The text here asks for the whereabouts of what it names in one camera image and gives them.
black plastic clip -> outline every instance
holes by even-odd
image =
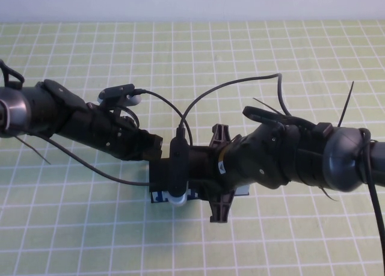
[[[313,129],[312,134],[317,139],[326,139],[333,131],[333,125],[331,123],[318,123]]]
[[[7,88],[13,88],[14,90],[21,90],[24,83],[24,77],[17,71],[7,66],[3,60],[0,60],[0,69],[4,77],[4,85]],[[18,79],[18,81],[10,81],[10,75]]]
[[[101,108],[112,108],[115,106],[135,106],[140,103],[140,96],[131,96],[134,92],[133,84],[119,85],[118,87],[105,88],[99,94],[97,101]]]
[[[228,194],[216,195],[209,197],[212,216],[211,223],[227,223],[230,207],[233,202],[235,191],[232,190]]]
[[[223,143],[228,144],[231,142],[229,126],[226,124],[216,124],[212,127],[212,138],[209,147],[217,148],[222,146]]]

green cutting mat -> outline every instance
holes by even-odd
[[[293,115],[338,122],[385,139],[385,21],[55,23],[0,25],[0,58],[26,85],[53,79],[96,102],[106,87],[133,83],[184,109],[222,82],[276,72]],[[215,123],[231,136],[257,124],[242,116],[252,97],[278,108],[276,79],[227,87],[203,99],[188,121],[197,144]],[[143,96],[143,129],[164,137],[179,119]],[[146,181],[145,162],[120,162],[54,137],[113,176]],[[251,187],[228,224],[209,205],[150,204],[145,188],[118,185],[35,138],[0,142],[0,275],[381,275],[381,249],[366,187],[342,194],[291,183]],[[385,207],[384,189],[379,198]]]

white wall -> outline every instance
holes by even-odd
[[[385,18],[385,0],[0,0],[0,21]]]

black cable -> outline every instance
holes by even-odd
[[[33,146],[31,146],[30,144],[28,144],[27,142],[23,141],[22,139],[20,139],[18,136],[14,136],[16,139],[18,139],[20,142],[22,142],[23,144],[25,144],[28,148],[30,148],[32,151],[34,151],[35,153],[38,154],[39,157],[41,157],[44,161],[47,162],[47,164],[51,164],[46,158],[44,158],[44,156],[42,154],[39,153],[38,150],[36,150]]]
[[[122,110],[123,112],[126,112],[127,114],[129,114],[129,115],[134,119],[135,124],[137,125],[137,129],[139,129],[139,125],[140,125],[139,118],[138,118],[138,116],[137,116],[133,111],[131,111],[129,108],[127,108],[126,106],[115,105],[115,106],[109,107],[109,109],[120,109],[120,110]]]
[[[274,109],[272,106],[269,106],[267,103],[264,103],[263,101],[257,99],[257,98],[253,98],[254,100],[256,100],[257,102],[261,103],[262,105],[266,106],[267,108],[269,108],[270,110],[272,110],[273,112],[275,112],[276,114],[278,115],[282,115],[281,112],[277,111],[276,109]]]
[[[104,178],[107,178],[107,179],[110,179],[114,182],[117,182],[117,183],[121,183],[121,184],[125,184],[125,185],[131,185],[131,186],[152,186],[151,183],[141,183],[141,182],[131,182],[131,181],[126,181],[126,180],[122,180],[122,179],[119,179],[119,178],[116,178],[116,177],[113,177],[109,174],[106,174],[104,173],[103,171],[95,168],[94,166],[90,165],[89,163],[87,163],[86,161],[82,160],[81,158],[79,158],[77,155],[75,155],[74,153],[68,151],[66,148],[64,148],[62,145],[56,143],[55,141],[51,140],[50,138],[44,136],[44,135],[41,135],[39,133],[35,133],[31,130],[24,130],[24,129],[19,129],[18,127],[14,127],[12,128],[14,130],[19,130],[21,132],[25,132],[27,133],[28,135],[32,135],[32,136],[37,136],[38,138],[41,138],[42,140],[45,140],[46,142],[48,142],[49,144],[55,146],[56,148],[58,148],[59,150],[61,150],[63,153],[67,154],[68,156],[70,156],[72,159],[76,160],[77,162],[79,162],[80,164],[82,164],[83,166],[85,166],[86,168],[90,169],[91,171],[94,171],[96,174],[99,174],[101,175],[102,177]]]
[[[351,92],[353,91],[353,86],[354,86],[354,81],[351,83],[351,87],[350,87],[350,91],[349,91],[349,94],[348,94],[348,98],[346,99],[345,105],[343,106],[341,118],[339,119],[337,127],[341,127],[343,117],[345,116],[345,113],[347,111],[348,104],[349,104],[349,101],[350,101],[350,95],[351,95]]]
[[[147,91],[147,90],[142,90],[142,89],[138,89],[138,90],[139,90],[139,91],[143,91],[144,94],[150,94],[150,95],[152,95],[152,96],[155,96],[155,97],[161,99],[163,102],[165,102],[166,104],[168,104],[174,111],[176,111],[176,113],[177,113],[181,118],[183,118],[183,115],[182,115],[182,113],[180,112],[180,110],[178,110],[178,108],[177,108],[176,106],[174,106],[173,103],[171,103],[171,102],[170,102],[169,100],[167,100],[166,98],[162,97],[160,94],[154,93],[153,91]],[[189,141],[190,141],[190,146],[192,146],[192,145],[193,145],[193,135],[192,135],[192,133],[191,133],[190,126],[188,125],[186,118],[183,119],[183,122],[185,123],[185,126],[186,126],[188,138],[189,138]]]
[[[364,136],[365,146],[363,149],[363,165],[365,169],[366,183],[368,184],[369,193],[373,204],[373,210],[375,219],[377,221],[378,233],[380,234],[381,249],[383,252],[383,263],[384,263],[384,275],[385,275],[385,226],[383,220],[383,214],[381,213],[380,202],[378,201],[378,195],[375,189],[375,183],[372,179],[372,168],[371,168],[371,157],[370,157],[370,142],[371,133],[367,129],[360,129]]]
[[[286,108],[285,102],[283,101],[282,96],[282,75],[278,74],[278,83],[277,83],[277,94],[278,94],[278,101],[279,105],[281,106],[282,111],[285,113],[285,115],[291,115],[288,109]]]
[[[221,85],[218,85],[214,88],[211,88],[210,90],[204,92],[203,94],[201,94],[199,97],[197,97],[186,109],[185,113],[183,114],[183,117],[181,118],[180,120],[180,123],[179,123],[179,127],[182,127],[183,126],[183,122],[185,121],[185,119],[187,118],[187,115],[188,113],[190,112],[190,110],[193,108],[193,106],[199,102],[199,100],[201,100],[203,97],[207,96],[208,94],[212,93],[213,91],[216,91],[216,90],[219,90],[220,88],[223,88],[223,87],[226,87],[228,85],[233,85],[233,84],[238,84],[240,82],[248,82],[248,81],[259,81],[259,80],[262,80],[262,79],[273,79],[273,78],[278,78],[278,100],[279,100],[279,104],[283,110],[283,112],[286,114],[286,115],[291,115],[290,112],[288,111],[288,109],[285,107],[285,103],[283,102],[283,98],[282,98],[282,75],[280,73],[276,73],[276,74],[273,74],[273,75],[268,75],[268,76],[254,76],[254,77],[251,77],[251,78],[244,78],[244,79],[236,79],[234,81],[230,81],[230,82],[225,82],[224,84],[221,84]]]

sticker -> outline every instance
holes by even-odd
[[[219,173],[221,173],[221,174],[225,174],[226,173],[226,170],[224,169],[223,161],[220,161],[218,163],[218,168],[219,168]]]

